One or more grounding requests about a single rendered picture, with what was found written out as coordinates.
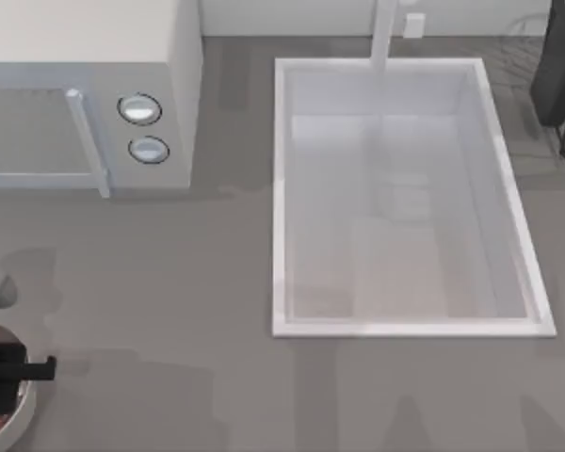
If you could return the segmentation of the small round microwave knob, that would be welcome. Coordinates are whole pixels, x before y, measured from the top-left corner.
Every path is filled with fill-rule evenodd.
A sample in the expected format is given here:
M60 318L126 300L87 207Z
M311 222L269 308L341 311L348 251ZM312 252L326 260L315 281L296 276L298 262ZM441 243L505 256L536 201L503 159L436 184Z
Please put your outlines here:
M128 153L143 165L159 165L170 157L170 147L159 137L145 136L128 143Z

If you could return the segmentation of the white sink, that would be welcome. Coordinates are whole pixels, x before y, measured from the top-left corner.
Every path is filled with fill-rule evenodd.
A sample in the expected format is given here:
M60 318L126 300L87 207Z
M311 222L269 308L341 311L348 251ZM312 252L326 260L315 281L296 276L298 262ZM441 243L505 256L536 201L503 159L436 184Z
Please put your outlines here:
M556 335L482 60L279 58L276 337Z

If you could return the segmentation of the large round microwave knob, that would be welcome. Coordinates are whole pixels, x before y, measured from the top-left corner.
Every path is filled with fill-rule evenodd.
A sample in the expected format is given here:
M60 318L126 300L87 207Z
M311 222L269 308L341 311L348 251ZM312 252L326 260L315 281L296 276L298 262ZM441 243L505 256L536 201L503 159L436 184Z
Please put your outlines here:
M163 113L161 104L153 96L140 92L120 97L117 109L125 121L137 126L154 124Z

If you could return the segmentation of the tall white tap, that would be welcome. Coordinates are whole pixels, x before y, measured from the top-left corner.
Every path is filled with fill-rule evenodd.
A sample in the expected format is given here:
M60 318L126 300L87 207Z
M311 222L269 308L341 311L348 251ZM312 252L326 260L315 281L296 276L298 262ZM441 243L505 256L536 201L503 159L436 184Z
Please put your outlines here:
M398 4L399 0L376 0L375 2L369 58L375 73L385 71Z

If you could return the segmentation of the pale microwave oven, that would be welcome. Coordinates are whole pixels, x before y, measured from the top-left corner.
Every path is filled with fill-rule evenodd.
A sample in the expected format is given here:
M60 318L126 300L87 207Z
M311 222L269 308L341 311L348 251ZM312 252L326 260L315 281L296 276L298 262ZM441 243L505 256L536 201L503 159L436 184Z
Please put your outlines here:
M78 89L109 170L112 194L184 192L191 184L202 88L198 0L0 0L0 89ZM161 104L148 126L125 121L120 97ZM135 138L164 140L169 158L143 165Z

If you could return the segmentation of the microwave oven door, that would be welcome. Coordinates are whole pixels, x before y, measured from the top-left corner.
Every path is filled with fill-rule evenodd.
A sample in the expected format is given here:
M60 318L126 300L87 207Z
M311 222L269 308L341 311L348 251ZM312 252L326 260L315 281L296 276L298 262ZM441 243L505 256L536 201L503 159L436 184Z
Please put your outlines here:
M66 90L0 89L0 189L98 191Z

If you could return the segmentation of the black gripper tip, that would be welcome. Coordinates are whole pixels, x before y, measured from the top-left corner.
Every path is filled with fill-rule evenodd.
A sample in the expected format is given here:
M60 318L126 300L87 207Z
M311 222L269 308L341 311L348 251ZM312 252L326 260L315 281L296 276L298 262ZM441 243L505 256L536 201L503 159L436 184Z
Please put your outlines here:
M0 343L0 416L15 412L24 381L54 380L57 358L49 355L43 363L31 363L22 343Z

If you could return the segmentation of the white wall socket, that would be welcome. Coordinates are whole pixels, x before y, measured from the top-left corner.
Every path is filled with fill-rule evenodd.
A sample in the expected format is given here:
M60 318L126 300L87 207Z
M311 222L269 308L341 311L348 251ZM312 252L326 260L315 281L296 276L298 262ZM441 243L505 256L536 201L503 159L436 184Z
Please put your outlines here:
M424 13L408 13L403 30L404 39L421 39L425 35L426 15Z

